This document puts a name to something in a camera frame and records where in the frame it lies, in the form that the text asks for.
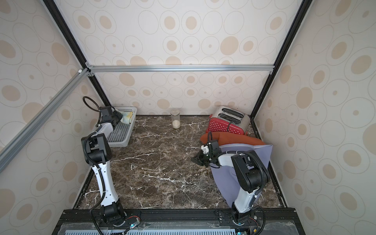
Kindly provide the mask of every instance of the lavender fabric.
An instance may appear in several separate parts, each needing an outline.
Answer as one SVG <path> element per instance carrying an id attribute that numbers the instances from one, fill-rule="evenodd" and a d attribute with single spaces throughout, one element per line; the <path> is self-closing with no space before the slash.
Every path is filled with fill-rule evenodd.
<path id="1" fill-rule="evenodd" d="M 250 145 L 250 144 L 225 144 L 220 146 L 225 151 L 250 151 L 254 150 L 266 168 L 268 168 L 272 145 Z M 240 184 L 233 167 L 223 166 L 219 169 L 211 167 L 214 181 L 226 200 L 229 207 L 238 197 Z"/>

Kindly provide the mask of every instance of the brown marble countertop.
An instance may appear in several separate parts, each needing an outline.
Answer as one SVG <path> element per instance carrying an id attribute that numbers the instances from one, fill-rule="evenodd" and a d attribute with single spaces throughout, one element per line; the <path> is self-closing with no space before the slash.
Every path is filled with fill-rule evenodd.
<path id="1" fill-rule="evenodd" d="M 169 116 L 136 117 L 128 146 L 111 148 L 111 174 L 124 208 L 228 208 L 210 168 L 190 161 L 202 145 L 200 137 L 208 120 L 207 116 L 182 116 L 181 127 L 173 129 Z M 255 137 L 251 126 L 248 135 Z M 99 199 L 93 177 L 80 209 L 91 208 Z M 258 204 L 279 207 L 272 182 Z"/>

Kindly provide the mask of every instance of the black mounting rail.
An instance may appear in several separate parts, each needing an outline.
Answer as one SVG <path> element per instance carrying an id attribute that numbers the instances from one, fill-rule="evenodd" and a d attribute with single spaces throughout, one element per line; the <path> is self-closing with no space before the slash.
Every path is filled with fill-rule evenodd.
<path id="1" fill-rule="evenodd" d="M 242 226 L 237 226 L 232 222 L 231 209 L 131 209 L 124 210 L 127 216 L 137 215 L 141 219 L 140 227 L 143 223 L 155 222 L 209 222 L 215 224 L 216 228 L 233 228 L 237 232 L 249 231 L 249 226 L 256 225 L 253 220 L 249 220 Z M 265 208 L 265 220 L 268 222 L 292 222 L 295 224 L 300 235 L 305 235 L 298 214 L 294 208 Z M 255 215 L 262 219 L 261 211 L 256 210 Z M 127 220 L 121 227 L 114 227 L 99 220 L 99 210 L 94 210 L 94 217 L 99 222 L 100 227 L 109 229 L 126 229 L 134 220 Z M 57 235 L 61 225 L 64 223 L 91 223 L 89 210 L 64 210 L 52 235 Z"/>
<path id="2" fill-rule="evenodd" d="M 65 40 L 67 41 L 68 45 L 72 49 L 74 55 L 80 62 L 80 65 L 83 68 L 88 68 L 86 65 L 86 58 L 82 53 L 80 47 L 78 46 L 77 41 L 75 40 L 72 32 L 70 31 L 67 23 L 65 22 L 63 16 L 61 15 L 58 7 L 56 6 L 53 0 L 43 0 L 44 4 L 46 5 L 48 11 L 50 12 L 52 18 L 55 20 L 56 25 L 59 27 L 61 33 L 63 34 Z M 102 102 L 105 106 L 111 106 L 109 99 L 107 98 L 105 92 L 103 91 L 102 87 L 100 86 L 97 78 L 95 77 L 94 73 L 90 73 L 89 80 L 91 81 L 93 87 L 97 91 L 99 97 L 102 99 Z"/>
<path id="3" fill-rule="evenodd" d="M 295 36 L 296 36 L 296 33 L 299 30 L 300 25 L 302 24 L 302 21 L 303 21 L 305 15 L 306 15 L 311 3 L 312 3 L 312 0 L 303 0 L 302 1 L 301 5 L 299 7 L 299 10 L 295 15 L 294 21 L 293 21 L 293 23 L 290 27 L 290 30 L 287 33 L 285 41 L 282 44 L 281 50 L 278 53 L 276 61 L 274 62 L 273 72 L 266 79 L 265 85 L 261 90 L 260 96 L 257 98 L 255 107 L 253 108 L 253 111 L 250 115 L 251 119 L 256 116 L 258 110 L 260 109 L 261 104 L 262 104 L 263 100 L 265 99 L 265 96 L 268 93 L 269 88 L 270 88 L 275 76 L 277 75 L 278 70 L 281 67 L 283 60 L 285 59 L 285 56 L 286 56 L 286 54 L 287 54 Z"/>

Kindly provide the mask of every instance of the glass jar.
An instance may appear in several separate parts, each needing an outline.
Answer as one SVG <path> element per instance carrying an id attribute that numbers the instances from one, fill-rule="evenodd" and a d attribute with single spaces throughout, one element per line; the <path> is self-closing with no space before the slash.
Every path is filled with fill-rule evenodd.
<path id="1" fill-rule="evenodd" d="M 170 114 L 171 114 L 172 127 L 174 129 L 178 129 L 180 127 L 180 111 L 177 109 L 173 109 L 171 110 Z"/>

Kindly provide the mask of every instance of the yellow towel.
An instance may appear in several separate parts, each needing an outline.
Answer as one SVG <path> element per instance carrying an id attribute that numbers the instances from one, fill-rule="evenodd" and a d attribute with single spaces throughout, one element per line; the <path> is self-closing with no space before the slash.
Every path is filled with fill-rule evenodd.
<path id="1" fill-rule="evenodd" d="M 123 112 L 123 118 L 120 121 L 124 124 L 131 124 L 134 114 L 134 112 Z"/>

